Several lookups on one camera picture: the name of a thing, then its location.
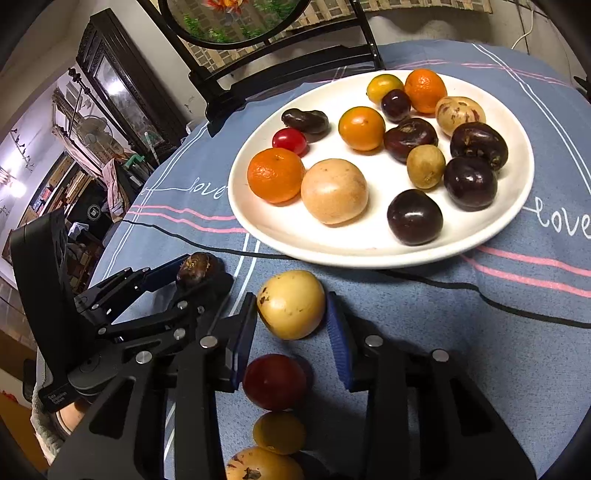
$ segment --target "ceiling light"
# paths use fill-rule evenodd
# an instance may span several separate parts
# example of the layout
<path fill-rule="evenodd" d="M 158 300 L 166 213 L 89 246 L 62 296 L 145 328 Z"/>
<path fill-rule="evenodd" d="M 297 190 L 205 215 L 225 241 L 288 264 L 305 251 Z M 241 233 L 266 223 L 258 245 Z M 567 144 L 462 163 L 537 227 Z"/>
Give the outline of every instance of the ceiling light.
<path fill-rule="evenodd" d="M 6 164 L 3 165 L 3 167 L 4 167 L 4 170 L 6 170 L 14 175 L 16 172 L 18 172 L 18 170 L 20 170 L 22 164 L 23 164 L 22 156 L 20 154 L 18 154 L 17 152 L 14 152 L 14 154 L 10 156 L 10 158 L 8 159 Z"/>
<path fill-rule="evenodd" d="M 18 180 L 13 180 L 12 182 L 10 182 L 8 189 L 10 191 L 10 194 L 16 198 L 22 197 L 23 195 L 25 195 L 25 192 L 27 191 L 27 187 L 25 187 L 25 184 Z"/>

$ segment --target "orange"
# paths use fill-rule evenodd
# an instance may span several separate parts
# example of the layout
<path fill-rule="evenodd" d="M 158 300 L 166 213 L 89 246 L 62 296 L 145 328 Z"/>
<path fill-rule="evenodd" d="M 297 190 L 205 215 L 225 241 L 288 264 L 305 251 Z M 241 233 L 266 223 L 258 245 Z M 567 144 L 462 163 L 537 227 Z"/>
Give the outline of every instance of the orange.
<path fill-rule="evenodd" d="M 362 152 L 378 148 L 384 139 L 386 122 L 368 106 L 350 108 L 339 120 L 339 134 L 345 143 Z"/>
<path fill-rule="evenodd" d="M 300 192 L 306 169 L 301 158 L 285 148 L 267 148 L 252 157 L 246 172 L 248 186 L 269 203 L 281 203 Z"/>
<path fill-rule="evenodd" d="M 417 112 L 427 114 L 435 113 L 437 102 L 447 96 L 441 77 L 427 69 L 411 72 L 404 84 L 404 92 Z"/>

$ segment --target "framed picture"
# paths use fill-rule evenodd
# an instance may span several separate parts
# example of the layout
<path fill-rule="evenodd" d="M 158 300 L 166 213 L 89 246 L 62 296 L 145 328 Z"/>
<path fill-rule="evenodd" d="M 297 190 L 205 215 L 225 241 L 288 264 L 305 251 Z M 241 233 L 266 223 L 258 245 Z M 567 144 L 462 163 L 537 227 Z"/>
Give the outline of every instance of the framed picture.
<path fill-rule="evenodd" d="M 131 147 L 157 166 L 186 136 L 186 119 L 111 9 L 93 15 L 76 60 Z"/>

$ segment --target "pink stripe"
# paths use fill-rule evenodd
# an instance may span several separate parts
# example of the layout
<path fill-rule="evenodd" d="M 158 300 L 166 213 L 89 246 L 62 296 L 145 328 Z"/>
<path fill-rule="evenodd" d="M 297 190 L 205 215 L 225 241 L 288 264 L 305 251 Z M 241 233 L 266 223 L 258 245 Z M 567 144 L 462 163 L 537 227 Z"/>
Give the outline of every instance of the pink stripe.
<path fill-rule="evenodd" d="M 573 295 L 578 295 L 586 299 L 591 299 L 591 291 L 589 290 L 581 290 L 580 288 L 571 287 L 570 285 L 566 285 L 564 283 L 558 283 L 548 280 L 537 280 L 536 278 L 522 277 L 521 275 L 503 272 L 501 270 L 496 270 L 494 268 L 489 268 L 485 267 L 484 265 L 480 265 L 478 262 L 476 262 L 476 260 L 474 260 L 473 258 L 468 258 L 465 255 L 460 256 L 479 272 L 491 275 L 493 277 L 502 278 L 503 280 L 508 280 L 516 283 L 523 283 L 525 285 L 530 285 L 532 287 L 541 287 L 549 288 L 551 290 L 565 291 L 566 293 L 572 293 Z"/>
<path fill-rule="evenodd" d="M 419 67 L 422 65 L 444 65 L 444 64 L 462 65 L 462 66 L 470 68 L 470 69 L 505 70 L 504 67 L 501 67 L 501 66 L 493 64 L 493 63 L 457 63 L 457 62 L 453 62 L 453 61 L 445 61 L 445 60 L 439 60 L 439 59 L 414 61 L 412 63 L 398 65 L 396 68 L 397 69 L 405 69 L 405 68 L 416 68 L 416 67 Z M 525 70 L 518 70 L 518 69 L 514 69 L 514 70 L 516 72 L 521 73 L 524 76 L 533 78 L 535 80 L 540 80 L 541 82 L 552 83 L 554 85 L 562 85 L 565 87 L 570 87 L 570 85 L 568 83 L 562 82 L 561 80 L 558 80 L 558 79 L 555 79 L 552 77 L 547 77 L 547 76 L 541 75 L 539 73 L 526 72 Z"/>
<path fill-rule="evenodd" d="M 159 209 L 165 209 L 165 210 L 170 210 L 171 212 L 176 212 L 176 213 L 191 213 L 192 215 L 199 217 L 203 220 L 221 220 L 221 221 L 229 221 L 229 220 L 236 220 L 236 217 L 232 216 L 218 216 L 218 215 L 214 215 L 214 216 L 207 216 L 204 215 L 202 213 L 196 212 L 195 210 L 191 210 L 190 208 L 184 208 L 182 210 L 178 210 L 176 208 L 173 207 L 169 207 L 168 205 L 132 205 L 132 208 L 137 208 L 139 210 L 143 209 L 143 208 L 159 208 Z"/>
<path fill-rule="evenodd" d="M 194 229 L 199 230 L 201 232 L 246 233 L 246 230 L 244 230 L 244 228 L 209 228 L 209 227 L 197 225 L 196 223 L 193 223 L 185 218 L 172 218 L 172 217 L 165 215 L 163 213 L 154 213 L 154 212 L 132 212 L 132 213 L 135 215 L 147 215 L 147 216 L 153 216 L 153 217 L 162 217 L 162 218 L 166 218 L 167 220 L 170 220 L 171 222 L 174 222 L 174 223 L 185 223 L 185 224 L 192 226 Z"/>
<path fill-rule="evenodd" d="M 591 277 L 591 270 L 585 270 L 584 268 L 572 267 L 566 263 L 554 260 L 552 258 L 541 258 L 541 257 L 529 257 L 527 255 L 516 254 L 513 252 L 505 252 L 504 250 L 498 250 L 496 248 L 485 247 L 481 245 L 477 247 L 478 250 L 484 253 L 496 255 L 497 257 L 509 258 L 510 260 L 517 260 L 520 262 L 532 263 L 535 265 L 546 265 L 547 267 L 556 267 L 566 270 L 567 272 L 575 273 L 577 275 L 583 275 L 584 277 Z"/>

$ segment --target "mandarin orange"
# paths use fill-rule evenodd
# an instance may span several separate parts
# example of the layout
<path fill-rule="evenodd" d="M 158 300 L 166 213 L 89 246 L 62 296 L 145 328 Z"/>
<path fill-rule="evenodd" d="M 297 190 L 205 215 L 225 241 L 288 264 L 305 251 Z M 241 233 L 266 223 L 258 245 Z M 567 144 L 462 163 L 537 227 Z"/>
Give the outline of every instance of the mandarin orange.
<path fill-rule="evenodd" d="M 252 157 L 246 178 L 257 197 L 281 203 L 300 192 L 305 173 L 304 164 L 295 153 L 285 148 L 267 148 Z"/>
<path fill-rule="evenodd" d="M 427 69 L 411 72 L 404 84 L 404 92 L 417 112 L 429 115 L 435 113 L 437 102 L 447 96 L 447 89 L 441 77 Z"/>

